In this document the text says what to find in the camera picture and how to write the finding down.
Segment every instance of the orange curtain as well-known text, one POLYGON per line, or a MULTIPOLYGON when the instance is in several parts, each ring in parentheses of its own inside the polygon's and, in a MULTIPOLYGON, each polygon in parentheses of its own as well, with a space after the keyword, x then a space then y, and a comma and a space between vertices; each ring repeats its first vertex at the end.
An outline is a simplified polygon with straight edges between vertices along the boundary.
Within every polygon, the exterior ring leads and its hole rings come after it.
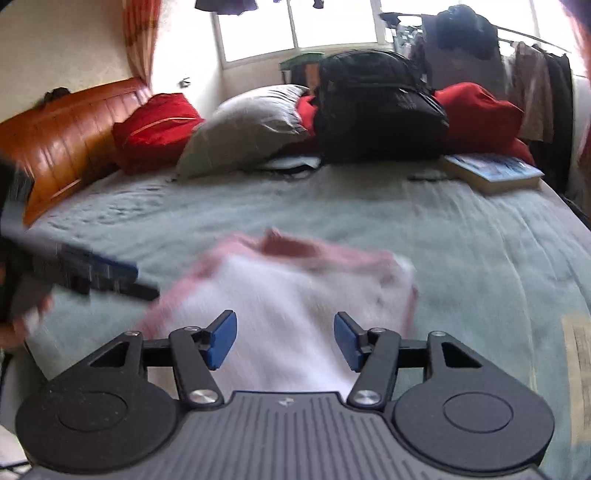
POLYGON ((123 31, 134 75, 152 86, 152 66, 162 0, 124 0, 123 31))

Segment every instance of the red pillow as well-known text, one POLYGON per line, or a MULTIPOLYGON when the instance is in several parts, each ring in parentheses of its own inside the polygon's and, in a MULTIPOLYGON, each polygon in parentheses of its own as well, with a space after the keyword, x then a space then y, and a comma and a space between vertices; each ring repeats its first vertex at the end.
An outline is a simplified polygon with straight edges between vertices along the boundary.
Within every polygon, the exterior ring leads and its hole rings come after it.
POLYGON ((452 153, 497 153, 519 134, 523 112, 495 99, 476 83, 458 83, 435 93, 449 118, 443 141, 452 153))
POLYGON ((310 104, 313 99, 314 95, 304 95, 295 105, 295 111, 301 117, 301 126, 308 131, 310 138, 307 138, 303 142, 286 145, 273 155, 274 158, 291 155, 313 155, 320 151, 318 142, 314 138, 316 136, 316 133, 314 132, 314 116, 318 111, 318 107, 310 104))
POLYGON ((520 158, 526 163, 535 166, 534 156, 530 152, 530 148, 521 140, 514 139, 513 143, 506 148, 501 148, 497 153, 499 155, 506 155, 507 157, 520 158))
POLYGON ((182 93, 154 95, 125 122, 113 125, 116 163, 128 174, 172 167, 203 121, 182 93))
POLYGON ((301 126, 308 130, 311 138, 314 138, 316 136, 314 132, 314 116, 318 111, 318 107, 311 104, 312 100, 314 100, 314 95, 304 95, 295 105, 295 111, 301 117, 301 126))

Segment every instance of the light blue bedsheet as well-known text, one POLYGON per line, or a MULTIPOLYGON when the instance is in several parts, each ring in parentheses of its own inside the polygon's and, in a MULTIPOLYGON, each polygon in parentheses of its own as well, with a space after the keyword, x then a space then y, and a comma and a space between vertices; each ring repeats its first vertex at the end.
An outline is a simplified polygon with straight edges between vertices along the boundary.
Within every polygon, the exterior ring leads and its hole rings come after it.
MULTIPOLYGON (((325 167, 296 181, 232 174, 186 184, 171 182, 170 173, 115 174, 35 228, 137 262, 164 291, 199 252, 236 231, 261 235, 275 227, 405 255, 418 279, 413 336, 445 330, 540 393, 557 422, 544 471, 555 480, 586 479, 591 433, 573 440, 571 421, 591 412, 584 394, 571 389, 581 380, 567 368, 563 319, 589 317, 591 233, 547 187, 484 198, 457 181, 406 181, 421 167, 325 167)), ((88 302, 57 293, 54 312, 29 346, 54 377, 144 310, 120 297, 94 294, 88 302)))

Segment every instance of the gray pillow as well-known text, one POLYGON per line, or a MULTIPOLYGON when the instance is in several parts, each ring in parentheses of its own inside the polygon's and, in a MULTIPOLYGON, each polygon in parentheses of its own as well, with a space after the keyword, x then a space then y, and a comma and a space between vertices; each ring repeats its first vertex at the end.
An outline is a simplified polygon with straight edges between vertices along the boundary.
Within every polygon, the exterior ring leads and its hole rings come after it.
POLYGON ((275 85, 235 96, 200 124, 177 163, 187 179, 263 162, 282 147, 309 133, 301 125, 296 103, 307 91, 299 85, 275 85))

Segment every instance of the pink and white towel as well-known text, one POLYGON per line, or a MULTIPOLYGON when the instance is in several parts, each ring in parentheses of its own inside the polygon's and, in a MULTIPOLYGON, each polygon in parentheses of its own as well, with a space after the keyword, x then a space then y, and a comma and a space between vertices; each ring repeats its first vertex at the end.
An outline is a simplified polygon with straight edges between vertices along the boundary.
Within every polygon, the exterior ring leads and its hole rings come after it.
MULTIPOLYGON (((138 329, 165 338, 206 326, 222 311, 238 317, 238 336, 214 378, 226 399, 234 390, 340 391, 350 371, 333 336, 346 311, 362 327, 405 336, 415 303, 414 269, 389 252, 364 252, 268 231, 234 235, 202 255, 160 298, 138 329)), ((151 378, 166 390, 172 378, 151 378)))

